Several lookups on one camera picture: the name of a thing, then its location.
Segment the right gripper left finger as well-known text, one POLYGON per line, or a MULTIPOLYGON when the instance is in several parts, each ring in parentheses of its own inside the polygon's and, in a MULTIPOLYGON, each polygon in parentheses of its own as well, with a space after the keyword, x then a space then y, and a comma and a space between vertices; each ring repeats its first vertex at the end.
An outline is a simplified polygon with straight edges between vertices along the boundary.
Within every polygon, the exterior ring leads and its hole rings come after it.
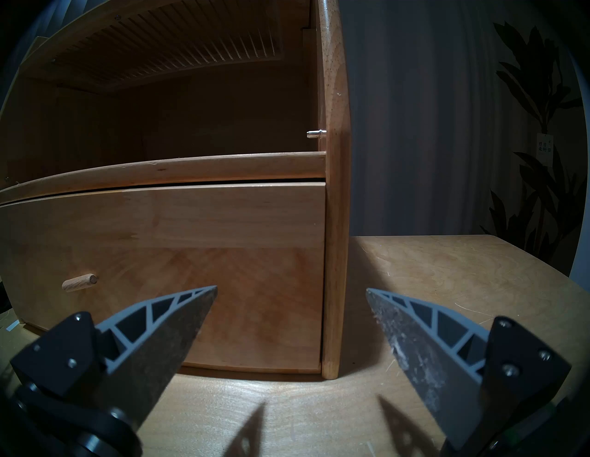
POLYGON ((137 436, 217 298, 210 285, 95 324, 78 311, 10 360, 10 456, 142 456, 137 436))

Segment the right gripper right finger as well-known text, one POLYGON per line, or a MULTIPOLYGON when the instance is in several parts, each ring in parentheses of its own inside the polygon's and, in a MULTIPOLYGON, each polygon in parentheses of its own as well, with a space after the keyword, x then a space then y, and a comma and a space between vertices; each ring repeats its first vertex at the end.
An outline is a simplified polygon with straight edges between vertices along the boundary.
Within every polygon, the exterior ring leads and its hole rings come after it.
POLYGON ((571 364, 507 316, 490 330, 450 308, 376 288, 366 300, 401 370, 445 434, 440 456, 524 456, 556 417, 571 364))

